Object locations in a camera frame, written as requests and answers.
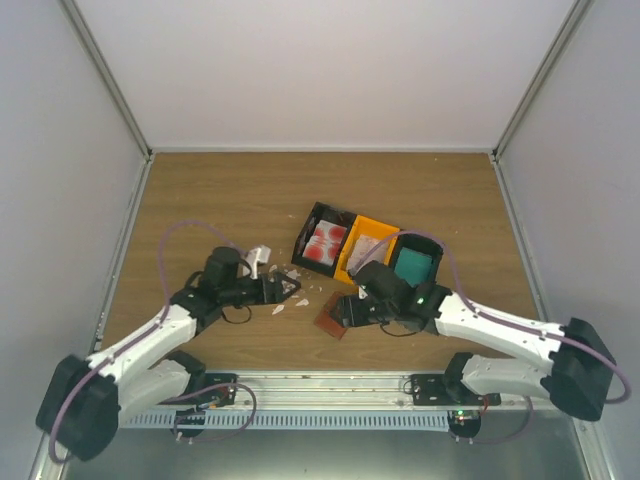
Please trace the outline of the brown leather card holder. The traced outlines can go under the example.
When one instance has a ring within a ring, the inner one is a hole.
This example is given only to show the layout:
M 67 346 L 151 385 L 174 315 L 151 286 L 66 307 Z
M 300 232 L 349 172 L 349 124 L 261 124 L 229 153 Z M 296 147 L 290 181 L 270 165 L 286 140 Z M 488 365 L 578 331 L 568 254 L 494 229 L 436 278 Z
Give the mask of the brown leather card holder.
M 338 301 L 344 296 L 342 292 L 334 292 L 316 315 L 313 324 L 336 340 L 341 340 L 347 329 L 334 318 L 334 310 Z

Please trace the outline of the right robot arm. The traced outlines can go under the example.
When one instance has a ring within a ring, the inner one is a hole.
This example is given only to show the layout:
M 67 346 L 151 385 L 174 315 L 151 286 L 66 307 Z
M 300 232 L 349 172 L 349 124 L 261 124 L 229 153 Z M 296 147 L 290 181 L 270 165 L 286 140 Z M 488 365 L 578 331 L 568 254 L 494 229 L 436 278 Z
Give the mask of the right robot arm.
M 590 323 L 573 318 L 561 325 L 486 308 L 433 280 L 412 286 L 377 261 L 354 281 L 359 293 L 342 297 L 330 311 L 344 328 L 395 321 L 411 333 L 460 338 L 502 353 L 500 359 L 455 354 L 442 382 L 451 403 L 518 395 L 547 399 L 580 420 L 600 420 L 616 362 Z

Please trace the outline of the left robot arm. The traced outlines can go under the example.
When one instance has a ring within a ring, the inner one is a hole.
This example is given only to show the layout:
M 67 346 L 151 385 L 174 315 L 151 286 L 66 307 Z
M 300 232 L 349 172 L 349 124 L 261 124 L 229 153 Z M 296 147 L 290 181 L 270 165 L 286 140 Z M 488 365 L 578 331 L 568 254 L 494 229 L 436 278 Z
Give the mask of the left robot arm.
M 36 416 L 57 464 L 70 455 L 88 461 L 100 454 L 130 418 L 164 402 L 193 404 L 203 398 L 205 368 L 179 346 L 216 321 L 226 308 L 278 306 L 301 284 L 280 270 L 260 272 L 270 251 L 241 254 L 217 247 L 202 270 L 170 295 L 159 313 L 111 347 L 86 358 L 70 354 L 55 367 Z

